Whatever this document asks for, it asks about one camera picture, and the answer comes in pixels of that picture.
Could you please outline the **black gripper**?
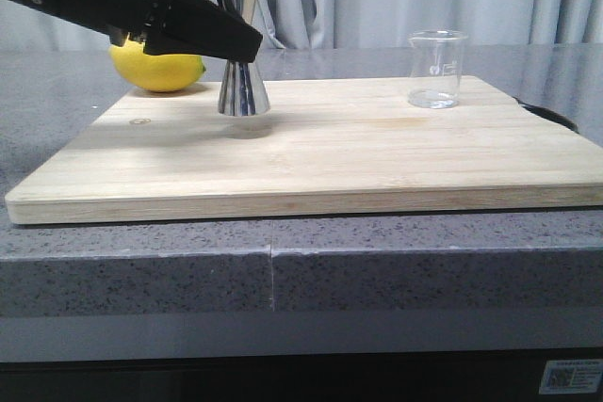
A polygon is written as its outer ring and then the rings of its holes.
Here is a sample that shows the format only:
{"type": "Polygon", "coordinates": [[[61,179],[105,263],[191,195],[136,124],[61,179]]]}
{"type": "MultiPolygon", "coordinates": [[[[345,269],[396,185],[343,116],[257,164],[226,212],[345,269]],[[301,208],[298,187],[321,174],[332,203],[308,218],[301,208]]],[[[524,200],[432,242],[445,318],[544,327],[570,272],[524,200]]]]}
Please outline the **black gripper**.
{"type": "Polygon", "coordinates": [[[105,34],[113,44],[144,40],[144,53],[151,56],[185,54],[250,63],[263,39],[240,15],[211,0],[9,1],[105,34]]]}

